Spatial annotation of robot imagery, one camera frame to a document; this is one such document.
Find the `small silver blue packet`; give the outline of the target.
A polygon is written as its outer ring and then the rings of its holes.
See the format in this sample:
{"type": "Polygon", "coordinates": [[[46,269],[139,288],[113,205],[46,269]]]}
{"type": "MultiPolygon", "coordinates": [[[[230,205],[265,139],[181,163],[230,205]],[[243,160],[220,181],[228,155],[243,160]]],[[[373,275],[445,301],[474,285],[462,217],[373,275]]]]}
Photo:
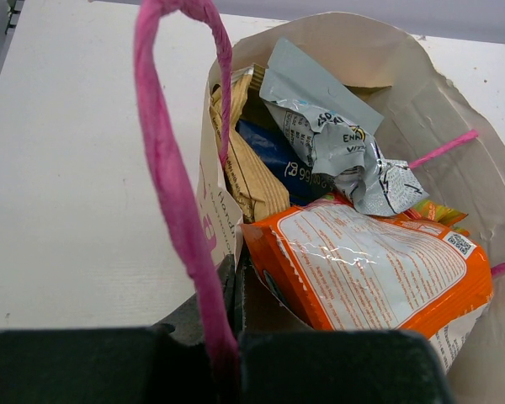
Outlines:
{"type": "Polygon", "coordinates": [[[380,150],[383,116],[285,38],[269,57],[259,96],[300,160],[359,213],[393,216],[428,197],[408,162],[380,150]]]}

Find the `orange snack packet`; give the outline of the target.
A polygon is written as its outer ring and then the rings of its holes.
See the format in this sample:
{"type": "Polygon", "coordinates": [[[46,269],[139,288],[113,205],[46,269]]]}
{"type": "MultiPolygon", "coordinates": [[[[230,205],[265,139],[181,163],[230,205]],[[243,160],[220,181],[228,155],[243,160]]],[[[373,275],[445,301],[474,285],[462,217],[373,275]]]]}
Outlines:
{"type": "Polygon", "coordinates": [[[328,195],[242,235],[262,282],[312,328],[419,332],[444,369],[493,296],[484,250],[414,210],[363,215],[328,195]]]}

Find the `yellow gummy candy bag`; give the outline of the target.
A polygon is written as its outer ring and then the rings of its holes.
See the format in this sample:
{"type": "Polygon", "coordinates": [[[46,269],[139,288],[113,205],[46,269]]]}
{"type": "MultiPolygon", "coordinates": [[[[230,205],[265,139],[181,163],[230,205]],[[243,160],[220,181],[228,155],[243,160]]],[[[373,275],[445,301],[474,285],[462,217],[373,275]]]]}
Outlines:
{"type": "Polygon", "coordinates": [[[425,219],[447,226],[465,237],[470,235],[465,228],[458,226],[467,217],[466,213],[435,203],[430,199],[421,200],[406,213],[413,219],[425,219]]]}

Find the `blue Kettle chips bag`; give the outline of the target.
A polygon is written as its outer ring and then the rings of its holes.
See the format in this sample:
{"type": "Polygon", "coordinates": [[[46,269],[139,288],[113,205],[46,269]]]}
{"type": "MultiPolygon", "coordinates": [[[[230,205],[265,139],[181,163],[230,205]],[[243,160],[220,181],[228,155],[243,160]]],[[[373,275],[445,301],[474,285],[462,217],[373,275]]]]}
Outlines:
{"type": "Polygon", "coordinates": [[[333,191],[329,181],[321,174],[313,174],[299,159],[280,130],[266,130],[246,120],[239,120],[237,132],[286,187],[292,205],[308,205],[333,191]]]}

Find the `large tan chips bag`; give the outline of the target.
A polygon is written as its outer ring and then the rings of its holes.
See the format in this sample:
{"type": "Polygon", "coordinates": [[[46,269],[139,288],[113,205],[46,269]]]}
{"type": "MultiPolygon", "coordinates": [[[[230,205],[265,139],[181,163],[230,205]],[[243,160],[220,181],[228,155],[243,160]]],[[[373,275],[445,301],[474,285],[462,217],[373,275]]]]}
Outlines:
{"type": "Polygon", "coordinates": [[[254,68],[250,66],[233,72],[231,76],[231,126],[224,166],[229,192],[246,223],[261,221],[290,207],[289,191],[237,132],[237,123],[253,83],[253,72],[254,68]]]}

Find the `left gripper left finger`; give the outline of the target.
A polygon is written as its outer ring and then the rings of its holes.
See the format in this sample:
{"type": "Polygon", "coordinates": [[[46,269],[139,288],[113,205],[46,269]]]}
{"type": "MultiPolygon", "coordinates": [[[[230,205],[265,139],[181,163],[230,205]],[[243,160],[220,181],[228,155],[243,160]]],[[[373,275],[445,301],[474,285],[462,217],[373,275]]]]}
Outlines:
{"type": "Polygon", "coordinates": [[[0,330],[0,403],[233,403],[196,296],[149,327],[0,330]]]}

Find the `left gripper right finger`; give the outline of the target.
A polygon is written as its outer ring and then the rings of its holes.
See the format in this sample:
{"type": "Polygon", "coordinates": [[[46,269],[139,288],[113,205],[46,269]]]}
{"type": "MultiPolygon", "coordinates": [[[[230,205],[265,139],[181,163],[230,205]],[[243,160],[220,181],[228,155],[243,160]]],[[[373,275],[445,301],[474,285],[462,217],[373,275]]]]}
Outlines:
{"type": "Polygon", "coordinates": [[[405,330],[321,332],[259,280],[250,257],[236,272],[241,403],[451,403],[428,340],[405,330]]]}

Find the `pink and cream paper bag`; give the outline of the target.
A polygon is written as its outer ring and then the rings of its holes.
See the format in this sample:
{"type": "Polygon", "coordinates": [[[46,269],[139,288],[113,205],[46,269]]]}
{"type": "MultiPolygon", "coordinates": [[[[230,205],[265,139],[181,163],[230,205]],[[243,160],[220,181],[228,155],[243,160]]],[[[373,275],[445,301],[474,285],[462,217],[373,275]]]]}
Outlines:
{"type": "Polygon", "coordinates": [[[458,226],[485,252],[493,296],[450,369],[439,363],[451,403],[505,403],[505,145],[487,119],[436,71],[418,42],[373,19],[324,13],[232,44],[211,1],[144,1],[136,20],[133,62],[147,166],[172,244],[194,282],[216,382],[235,389],[235,402],[240,402],[236,272],[242,257],[252,261],[242,235],[242,226],[252,223],[243,221],[224,172],[231,76],[254,68],[239,120],[279,130],[259,90],[281,38],[383,116],[375,132],[380,150],[387,159],[408,162],[426,199],[467,214],[458,226]],[[196,187],[184,168],[153,51],[161,19],[177,12],[210,28],[217,53],[206,83],[196,187]]]}

